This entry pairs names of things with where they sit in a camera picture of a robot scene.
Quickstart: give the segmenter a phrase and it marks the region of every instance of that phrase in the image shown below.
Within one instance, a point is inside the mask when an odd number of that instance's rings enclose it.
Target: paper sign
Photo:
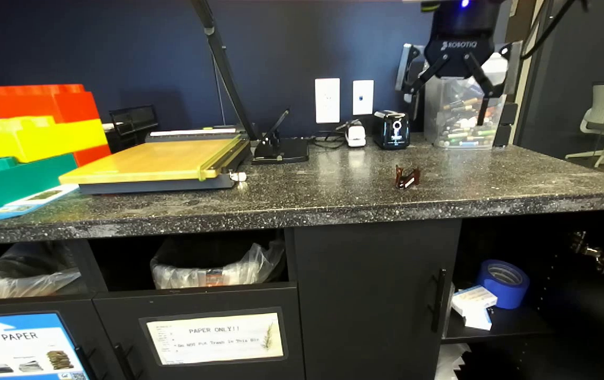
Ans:
[[[277,312],[145,324],[160,366],[283,357]]]
[[[86,380],[58,314],[0,317],[0,380]]]

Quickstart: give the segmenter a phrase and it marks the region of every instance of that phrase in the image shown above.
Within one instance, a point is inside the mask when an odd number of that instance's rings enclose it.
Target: granite countertop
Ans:
[[[419,167],[420,186],[398,189],[395,164]],[[246,171],[247,184],[232,191],[69,194],[36,213],[0,222],[0,243],[604,209],[604,173],[525,148],[312,145],[308,163]]]

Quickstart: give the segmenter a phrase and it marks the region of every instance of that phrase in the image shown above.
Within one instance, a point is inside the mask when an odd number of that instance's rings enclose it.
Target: black wall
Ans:
[[[319,133],[312,79],[377,81],[393,90],[403,43],[426,43],[431,18],[400,0],[211,0],[236,89],[251,121],[285,108],[285,135]],[[85,83],[101,118],[154,103],[167,125],[220,123],[209,47],[191,0],[0,0],[0,84]]]
[[[579,132],[595,83],[604,83],[604,0],[589,13],[574,4],[544,47],[518,144],[552,157],[600,148]]]

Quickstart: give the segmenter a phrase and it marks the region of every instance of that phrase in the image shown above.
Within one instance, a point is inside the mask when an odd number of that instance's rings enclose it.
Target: open shelf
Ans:
[[[280,230],[134,237],[92,241],[92,249],[107,292],[158,292],[152,267],[160,268],[170,290],[197,292],[206,287],[241,287],[220,282],[225,281],[222,268],[238,265],[238,268],[227,273],[231,276],[236,276],[238,271],[251,271],[258,262],[243,262],[251,244],[258,243],[268,249],[268,244],[281,241],[281,237],[283,233]],[[273,268],[267,282],[287,281],[287,258],[283,251],[281,262]]]
[[[474,341],[495,341],[495,337],[518,337],[518,336],[544,336],[553,330],[531,309],[501,310],[491,309],[492,330],[469,330],[464,319],[451,310],[444,343],[474,343]]]
[[[0,244],[0,301],[86,295],[78,271],[64,243]]]

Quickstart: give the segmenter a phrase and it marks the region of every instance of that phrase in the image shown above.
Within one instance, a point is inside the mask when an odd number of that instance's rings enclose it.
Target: black cabinet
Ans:
[[[232,287],[157,290],[151,260],[165,238],[67,241],[86,292],[0,299],[0,314],[58,312],[97,380],[431,380],[445,343],[472,347],[463,377],[604,377],[604,212],[189,237],[189,255],[285,241],[268,282]],[[531,292],[520,310],[492,312],[492,332],[464,330],[451,292],[474,285],[486,258],[525,268]],[[281,351],[163,357],[154,325],[222,317],[274,319],[267,336]]]
[[[160,292],[138,295],[99,295],[96,298],[97,312],[119,351],[120,366],[136,380],[303,380],[303,343],[298,317],[298,290],[293,285],[258,285],[258,287],[225,287],[197,292]],[[235,361],[200,361],[200,364],[163,364],[160,348],[149,333],[149,324],[215,317],[243,317],[277,312],[281,333],[281,355],[268,360],[235,360]],[[208,351],[225,344],[222,337],[206,337]],[[189,343],[178,343],[179,352],[193,352]]]
[[[478,265],[498,258],[531,276],[520,310],[492,314],[492,332],[461,328],[451,314],[449,343],[469,343],[463,377],[604,377],[604,212],[468,219],[455,281],[472,285]]]
[[[431,380],[461,222],[293,233],[308,380]]]

